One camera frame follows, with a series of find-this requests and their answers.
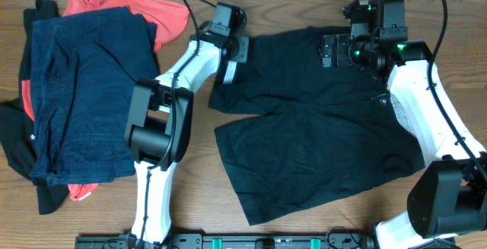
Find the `black shorts with white lining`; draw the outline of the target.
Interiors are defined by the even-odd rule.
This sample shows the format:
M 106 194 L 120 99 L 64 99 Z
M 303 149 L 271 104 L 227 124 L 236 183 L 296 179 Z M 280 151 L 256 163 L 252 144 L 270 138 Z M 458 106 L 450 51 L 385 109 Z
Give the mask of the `black shorts with white lining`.
M 408 177 L 425 166 L 396 118 L 390 92 L 367 69 L 325 67 L 307 27 L 253 37 L 247 61 L 226 62 L 208 105 L 237 114 L 215 138 L 250 225 Z

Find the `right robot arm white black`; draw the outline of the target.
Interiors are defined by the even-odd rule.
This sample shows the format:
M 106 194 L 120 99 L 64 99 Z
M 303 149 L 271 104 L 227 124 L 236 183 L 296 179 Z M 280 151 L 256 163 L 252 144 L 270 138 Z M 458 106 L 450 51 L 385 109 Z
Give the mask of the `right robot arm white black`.
M 324 66 L 378 71 L 419 141 L 426 170 L 406 211 L 374 227 L 375 248 L 454 247 L 454 237 L 486 229 L 486 150 L 472 136 L 444 90 L 421 40 L 326 35 Z

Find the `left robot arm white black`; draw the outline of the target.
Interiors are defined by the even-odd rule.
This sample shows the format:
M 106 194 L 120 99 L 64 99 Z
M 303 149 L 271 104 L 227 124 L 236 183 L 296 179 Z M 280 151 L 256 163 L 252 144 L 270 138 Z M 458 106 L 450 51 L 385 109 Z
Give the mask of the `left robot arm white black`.
M 138 181 L 137 208 L 126 245 L 169 248 L 170 196 L 177 164 L 191 134 L 193 102 L 205 80 L 224 64 L 246 62 L 249 39 L 205 32 L 164 74 L 139 80 L 124 135 Z

